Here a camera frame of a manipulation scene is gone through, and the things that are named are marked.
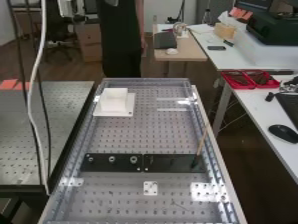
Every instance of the white cable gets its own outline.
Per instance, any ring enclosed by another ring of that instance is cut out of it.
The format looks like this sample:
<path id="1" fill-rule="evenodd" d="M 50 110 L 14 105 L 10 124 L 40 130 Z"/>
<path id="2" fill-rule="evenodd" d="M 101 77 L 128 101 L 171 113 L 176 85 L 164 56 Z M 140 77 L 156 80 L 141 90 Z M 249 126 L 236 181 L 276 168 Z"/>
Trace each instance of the white cable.
<path id="1" fill-rule="evenodd" d="M 38 125 L 36 125 L 36 122 L 34 119 L 34 115 L 32 115 L 32 95 L 34 95 L 34 87 L 35 87 L 35 78 L 36 78 L 38 69 L 40 66 L 40 61 L 42 61 L 43 52 L 44 52 L 46 35 L 47 35 L 47 4 L 46 4 L 46 0 L 42 0 L 42 38 L 40 38 L 40 48 L 39 48 L 39 52 L 38 52 L 38 56 L 36 56 L 32 74 L 31 74 L 31 85 L 30 85 L 30 92 L 28 92 L 28 116 L 30 116 L 30 120 L 34 125 L 35 132 L 36 132 L 39 152 L 40 152 L 42 179 L 43 179 L 43 183 L 46 186 L 47 195 L 50 195 L 44 150 L 43 150 L 43 145 L 42 145 L 42 138 L 40 138 L 40 134 L 39 134 L 39 128 L 38 128 Z"/>

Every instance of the clear acrylic enclosure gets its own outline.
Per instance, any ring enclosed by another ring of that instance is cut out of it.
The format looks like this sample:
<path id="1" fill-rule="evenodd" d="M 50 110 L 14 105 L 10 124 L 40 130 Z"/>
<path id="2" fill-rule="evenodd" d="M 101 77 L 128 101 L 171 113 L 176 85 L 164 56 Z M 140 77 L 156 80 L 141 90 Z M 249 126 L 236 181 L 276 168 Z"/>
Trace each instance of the clear acrylic enclosure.
<path id="1" fill-rule="evenodd" d="M 135 115 L 94 117 L 95 97 L 43 222 L 240 223 L 209 137 L 197 172 L 153 172 L 149 165 L 136 172 L 82 169 L 95 154 L 195 155 L 207 127 L 188 79 L 105 79 L 96 96 L 104 88 L 136 93 Z"/>

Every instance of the black metal bracket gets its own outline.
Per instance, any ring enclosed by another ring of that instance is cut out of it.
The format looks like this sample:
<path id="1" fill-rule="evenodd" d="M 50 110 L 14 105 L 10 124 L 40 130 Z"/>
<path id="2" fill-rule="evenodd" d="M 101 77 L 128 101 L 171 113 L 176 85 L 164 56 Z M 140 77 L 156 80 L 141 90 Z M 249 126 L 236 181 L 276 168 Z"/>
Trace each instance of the black metal bracket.
<path id="1" fill-rule="evenodd" d="M 143 172 L 143 154 L 87 153 L 83 172 Z"/>
<path id="2" fill-rule="evenodd" d="M 87 153 L 82 172 L 204 173 L 205 166 L 193 154 Z"/>
<path id="3" fill-rule="evenodd" d="M 204 161 L 192 154 L 145 154 L 144 172 L 147 173 L 204 173 Z"/>

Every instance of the white paper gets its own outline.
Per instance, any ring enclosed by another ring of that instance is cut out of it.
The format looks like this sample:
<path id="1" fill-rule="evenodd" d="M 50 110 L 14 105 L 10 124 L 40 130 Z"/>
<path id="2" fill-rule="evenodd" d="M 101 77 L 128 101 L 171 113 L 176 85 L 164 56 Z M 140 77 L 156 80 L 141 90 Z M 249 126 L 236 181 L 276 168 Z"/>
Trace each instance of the white paper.
<path id="1" fill-rule="evenodd" d="M 192 31 L 195 31 L 199 34 L 208 33 L 208 32 L 212 32 L 215 30 L 215 27 L 209 26 L 208 24 L 192 25 L 192 26 L 188 26 L 188 27 Z"/>

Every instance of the small white block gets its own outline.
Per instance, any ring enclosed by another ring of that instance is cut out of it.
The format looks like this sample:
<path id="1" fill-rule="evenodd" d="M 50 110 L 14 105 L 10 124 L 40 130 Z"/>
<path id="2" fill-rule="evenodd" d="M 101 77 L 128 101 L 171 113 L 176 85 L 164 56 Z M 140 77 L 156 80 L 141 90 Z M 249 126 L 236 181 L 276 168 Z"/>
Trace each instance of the small white block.
<path id="1" fill-rule="evenodd" d="M 159 184 L 156 181 L 144 182 L 144 195 L 157 196 L 159 195 Z"/>
<path id="2" fill-rule="evenodd" d="M 104 112 L 125 112 L 127 98 L 127 88 L 105 88 L 100 98 L 101 110 Z"/>

